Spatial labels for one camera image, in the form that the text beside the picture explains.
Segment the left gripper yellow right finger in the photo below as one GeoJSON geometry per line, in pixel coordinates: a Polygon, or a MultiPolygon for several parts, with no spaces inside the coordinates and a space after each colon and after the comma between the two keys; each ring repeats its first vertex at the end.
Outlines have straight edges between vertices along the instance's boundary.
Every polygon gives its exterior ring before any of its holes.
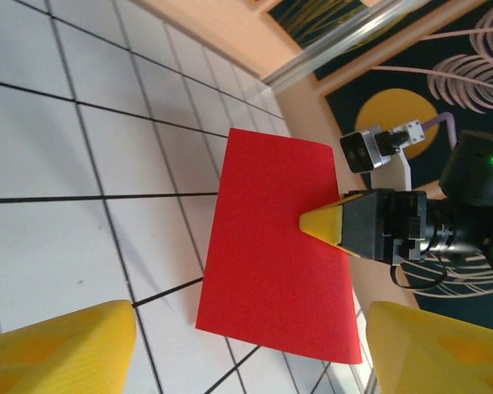
{"type": "Polygon", "coordinates": [[[366,338],[383,393],[493,393],[493,330],[375,301],[366,338]]]}

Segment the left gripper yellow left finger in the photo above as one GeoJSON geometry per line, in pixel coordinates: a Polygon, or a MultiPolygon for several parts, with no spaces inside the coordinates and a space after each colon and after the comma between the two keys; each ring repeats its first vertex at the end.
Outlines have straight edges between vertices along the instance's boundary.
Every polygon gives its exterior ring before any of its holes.
{"type": "Polygon", "coordinates": [[[121,393],[136,344],[128,300],[0,334],[0,393],[121,393]]]}

